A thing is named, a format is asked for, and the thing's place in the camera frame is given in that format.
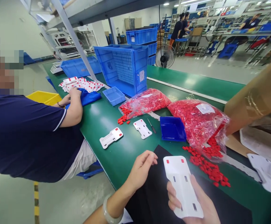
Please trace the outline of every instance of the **small blue tray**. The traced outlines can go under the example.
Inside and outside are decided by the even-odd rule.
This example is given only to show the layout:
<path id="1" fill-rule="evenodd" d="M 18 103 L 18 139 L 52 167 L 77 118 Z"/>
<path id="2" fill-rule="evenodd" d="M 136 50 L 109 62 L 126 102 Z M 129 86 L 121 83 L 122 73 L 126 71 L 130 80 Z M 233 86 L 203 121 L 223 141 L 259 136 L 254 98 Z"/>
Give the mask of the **small blue tray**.
<path id="1" fill-rule="evenodd" d="M 164 141 L 185 142 L 186 134 L 180 118 L 160 117 L 161 139 Z"/>
<path id="2" fill-rule="evenodd" d="M 102 92 L 112 106 L 125 101 L 125 95 L 115 86 Z"/>

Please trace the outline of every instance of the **electric fan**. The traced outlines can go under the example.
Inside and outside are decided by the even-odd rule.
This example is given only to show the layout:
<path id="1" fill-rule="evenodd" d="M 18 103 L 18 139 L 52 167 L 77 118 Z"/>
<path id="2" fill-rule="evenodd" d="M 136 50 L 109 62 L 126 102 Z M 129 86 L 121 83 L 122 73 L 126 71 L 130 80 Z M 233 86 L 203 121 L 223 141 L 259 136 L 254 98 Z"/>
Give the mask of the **electric fan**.
<path id="1" fill-rule="evenodd" d="M 157 67 L 170 68 L 175 60 L 175 50 L 171 45 L 162 44 L 155 55 Z"/>

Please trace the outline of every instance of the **blue cloth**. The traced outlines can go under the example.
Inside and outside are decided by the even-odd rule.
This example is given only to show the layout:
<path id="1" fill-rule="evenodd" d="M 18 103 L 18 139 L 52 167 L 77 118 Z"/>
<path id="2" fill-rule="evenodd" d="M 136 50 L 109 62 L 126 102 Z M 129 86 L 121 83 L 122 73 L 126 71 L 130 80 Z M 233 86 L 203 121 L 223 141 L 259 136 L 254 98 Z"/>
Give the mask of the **blue cloth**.
<path id="1" fill-rule="evenodd" d="M 251 19 L 247 19 L 245 21 L 245 25 L 242 29 L 254 28 L 254 27 L 258 26 L 259 23 L 260 23 L 260 19 L 255 19 L 253 22 L 251 22 Z"/>
<path id="2" fill-rule="evenodd" d="M 20 95 L 0 95 L 0 173 L 56 182 L 84 140 L 79 125 L 59 128 L 67 110 Z"/>
<path id="3" fill-rule="evenodd" d="M 100 93 L 97 92 L 88 93 L 88 91 L 83 88 L 78 88 L 78 90 L 82 92 L 82 94 L 80 95 L 80 101 L 82 102 L 82 106 L 93 103 L 101 98 Z"/>

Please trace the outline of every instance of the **wall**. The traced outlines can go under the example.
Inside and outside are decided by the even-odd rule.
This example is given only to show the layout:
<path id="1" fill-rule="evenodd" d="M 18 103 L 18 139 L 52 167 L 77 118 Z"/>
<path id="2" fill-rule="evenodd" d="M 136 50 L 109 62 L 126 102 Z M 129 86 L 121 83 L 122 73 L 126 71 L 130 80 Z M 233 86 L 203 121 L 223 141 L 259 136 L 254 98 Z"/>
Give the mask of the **wall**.
<path id="1" fill-rule="evenodd" d="M 20 0 L 0 0 L 0 56 L 12 57 L 14 50 L 24 50 L 32 58 L 52 55 L 39 33 Z"/>
<path id="2" fill-rule="evenodd" d="M 163 21 L 162 17 L 165 15 L 171 16 L 172 15 L 172 7 L 161 7 L 160 8 L 160 20 Z M 124 19 L 125 18 L 142 18 L 142 26 L 148 26 L 152 23 L 159 23 L 159 10 L 158 6 L 142 9 L 139 11 L 123 14 L 120 16 L 114 17 L 115 28 L 119 28 L 120 34 L 125 34 L 125 25 Z M 108 20 L 102 20 L 104 31 L 109 31 L 111 33 L 111 29 L 108 23 Z"/>

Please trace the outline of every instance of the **factory floor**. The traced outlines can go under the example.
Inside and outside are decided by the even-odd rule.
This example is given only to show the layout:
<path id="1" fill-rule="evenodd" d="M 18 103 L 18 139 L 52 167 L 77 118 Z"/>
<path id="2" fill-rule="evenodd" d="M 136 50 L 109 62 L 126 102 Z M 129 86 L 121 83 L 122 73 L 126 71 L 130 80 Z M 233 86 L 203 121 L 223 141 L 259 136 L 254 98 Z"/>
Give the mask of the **factory floor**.
<path id="1" fill-rule="evenodd" d="M 238 48 L 234 56 L 227 59 L 214 57 L 176 57 L 170 69 L 190 72 L 226 81 L 247 84 L 265 66 L 246 66 L 246 55 Z M 29 95 L 33 91 L 55 92 L 46 81 L 42 64 L 24 66 L 16 71 L 19 93 Z M 47 184 L 39 183 L 39 205 L 41 224 L 82 223 L 114 189 L 104 173 L 90 179 L 74 177 L 70 180 Z M 0 175 L 0 224 L 34 223 L 33 181 Z"/>

